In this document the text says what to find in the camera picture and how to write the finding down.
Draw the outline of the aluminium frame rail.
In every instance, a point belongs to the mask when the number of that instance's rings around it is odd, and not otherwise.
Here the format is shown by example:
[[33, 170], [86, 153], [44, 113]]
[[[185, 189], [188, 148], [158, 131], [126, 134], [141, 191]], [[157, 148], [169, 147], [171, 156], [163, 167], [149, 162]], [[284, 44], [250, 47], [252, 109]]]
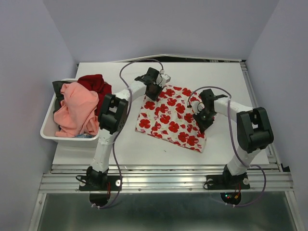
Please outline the aluminium frame rail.
[[[203, 185], [207, 175], [218, 175], [223, 166], [208, 165], [124, 165], [122, 193], [205, 193]], [[289, 172], [282, 172], [275, 164], [264, 165], [265, 174], [253, 167], [248, 170], [251, 192], [287, 192], [294, 190]], [[85, 174], [83, 165], [54, 165], [43, 175], [40, 193], [79, 193], [76, 175]]]

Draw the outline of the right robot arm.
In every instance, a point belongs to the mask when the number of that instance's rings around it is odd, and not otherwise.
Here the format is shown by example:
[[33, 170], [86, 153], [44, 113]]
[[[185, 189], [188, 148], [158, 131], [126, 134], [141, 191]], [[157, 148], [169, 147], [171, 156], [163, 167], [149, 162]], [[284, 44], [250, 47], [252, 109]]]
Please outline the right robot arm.
[[204, 133], [213, 125], [215, 116], [227, 117], [234, 156], [225, 165], [220, 175], [207, 175], [206, 190], [249, 189], [247, 170], [254, 158], [274, 141], [274, 135], [265, 108], [252, 108], [234, 102], [227, 91], [221, 95], [213, 93], [213, 87], [201, 87], [201, 102], [187, 100], [199, 131]]

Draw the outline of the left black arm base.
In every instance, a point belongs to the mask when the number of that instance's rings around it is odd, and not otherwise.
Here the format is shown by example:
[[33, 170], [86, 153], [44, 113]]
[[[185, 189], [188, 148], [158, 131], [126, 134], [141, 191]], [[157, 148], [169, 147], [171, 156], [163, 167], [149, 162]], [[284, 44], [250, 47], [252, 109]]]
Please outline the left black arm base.
[[82, 192], [122, 190], [119, 175], [106, 176], [100, 182], [93, 182], [85, 175], [77, 175], [76, 180], [79, 182], [79, 190]]

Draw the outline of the pink skirt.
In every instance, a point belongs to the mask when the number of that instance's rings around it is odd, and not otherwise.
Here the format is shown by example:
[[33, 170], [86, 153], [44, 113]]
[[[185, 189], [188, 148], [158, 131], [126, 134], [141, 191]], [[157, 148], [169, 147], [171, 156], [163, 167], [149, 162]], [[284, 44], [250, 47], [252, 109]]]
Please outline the pink skirt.
[[77, 82], [63, 84], [60, 93], [64, 99], [61, 108], [53, 116], [54, 122], [60, 127], [55, 136], [72, 138], [84, 133], [96, 136], [99, 130], [95, 115], [98, 94]]

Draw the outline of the dark green garment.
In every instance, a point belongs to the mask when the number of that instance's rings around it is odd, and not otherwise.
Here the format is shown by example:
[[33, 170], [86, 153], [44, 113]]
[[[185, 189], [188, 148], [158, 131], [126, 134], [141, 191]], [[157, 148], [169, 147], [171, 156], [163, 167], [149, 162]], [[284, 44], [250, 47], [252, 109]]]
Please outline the dark green garment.
[[63, 84], [66, 84], [66, 83], [67, 83], [67, 81], [60, 81], [60, 80], [54, 81], [52, 83], [54, 93], [56, 95], [53, 113], [57, 112], [61, 108], [61, 101], [64, 99], [64, 96], [61, 93], [61, 89], [62, 89]]

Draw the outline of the white plastic bin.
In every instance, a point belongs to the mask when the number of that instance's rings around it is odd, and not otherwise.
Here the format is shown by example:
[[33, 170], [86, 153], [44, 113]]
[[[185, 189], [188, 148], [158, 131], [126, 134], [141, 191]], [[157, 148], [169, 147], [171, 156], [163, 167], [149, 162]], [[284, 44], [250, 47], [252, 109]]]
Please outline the white plastic bin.
[[[67, 83], [77, 82], [76, 79], [64, 79], [62, 81], [67, 81]], [[60, 130], [59, 125], [54, 122], [54, 103], [55, 103], [56, 95], [54, 93], [53, 98], [51, 100], [50, 106], [48, 108], [47, 114], [45, 116], [42, 128], [40, 130], [41, 137], [47, 140], [53, 140], [58, 144], [72, 147], [95, 147], [98, 141], [98, 134], [93, 136], [91, 139], [76, 139], [72, 138], [64, 138], [64, 137], [56, 137], [55, 133]]]

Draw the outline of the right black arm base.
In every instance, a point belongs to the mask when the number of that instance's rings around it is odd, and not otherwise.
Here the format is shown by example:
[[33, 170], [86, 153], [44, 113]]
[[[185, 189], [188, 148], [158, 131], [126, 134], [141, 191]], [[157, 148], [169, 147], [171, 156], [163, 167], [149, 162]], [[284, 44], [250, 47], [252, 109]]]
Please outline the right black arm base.
[[236, 188], [248, 190], [250, 189], [250, 184], [246, 174], [240, 176], [207, 175], [203, 188], [223, 191], [235, 190]]

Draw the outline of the light blue garment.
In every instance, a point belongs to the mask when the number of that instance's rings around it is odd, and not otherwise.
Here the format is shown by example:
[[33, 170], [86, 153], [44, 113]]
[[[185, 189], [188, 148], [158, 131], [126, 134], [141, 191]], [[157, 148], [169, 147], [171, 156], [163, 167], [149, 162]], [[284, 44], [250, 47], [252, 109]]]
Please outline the light blue garment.
[[87, 133], [79, 134], [74, 136], [76, 139], [91, 139], [93, 136]]

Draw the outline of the red poppy print skirt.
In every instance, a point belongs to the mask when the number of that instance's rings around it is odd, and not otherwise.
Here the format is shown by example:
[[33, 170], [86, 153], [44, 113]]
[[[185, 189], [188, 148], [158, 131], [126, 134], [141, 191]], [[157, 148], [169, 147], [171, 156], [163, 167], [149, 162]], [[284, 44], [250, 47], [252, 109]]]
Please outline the red poppy print skirt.
[[186, 103], [192, 91], [166, 85], [156, 101], [144, 97], [137, 117], [137, 132], [168, 141], [196, 152], [203, 152], [206, 136], [193, 118]]

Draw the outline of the dark red skirt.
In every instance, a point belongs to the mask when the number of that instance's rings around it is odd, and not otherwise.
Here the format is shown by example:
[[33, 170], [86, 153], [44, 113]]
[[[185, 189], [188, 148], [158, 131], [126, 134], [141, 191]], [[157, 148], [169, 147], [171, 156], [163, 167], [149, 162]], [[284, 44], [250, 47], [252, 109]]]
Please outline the dark red skirt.
[[106, 94], [112, 93], [112, 86], [104, 81], [102, 74], [86, 75], [80, 77], [77, 82], [89, 91], [94, 91], [98, 94], [99, 101], [95, 114], [99, 116], [104, 97]]

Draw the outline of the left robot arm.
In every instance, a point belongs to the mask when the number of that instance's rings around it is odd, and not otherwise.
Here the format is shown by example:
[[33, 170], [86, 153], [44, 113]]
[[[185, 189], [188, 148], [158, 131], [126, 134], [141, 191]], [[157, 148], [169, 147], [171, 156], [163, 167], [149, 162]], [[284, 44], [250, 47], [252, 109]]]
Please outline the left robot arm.
[[109, 158], [112, 146], [121, 130], [124, 128], [134, 100], [147, 96], [156, 101], [169, 77], [163, 77], [164, 69], [160, 71], [148, 68], [146, 74], [136, 77], [126, 89], [116, 94], [106, 94], [98, 116], [99, 138], [93, 161], [86, 171], [85, 182], [97, 190], [107, 185]]

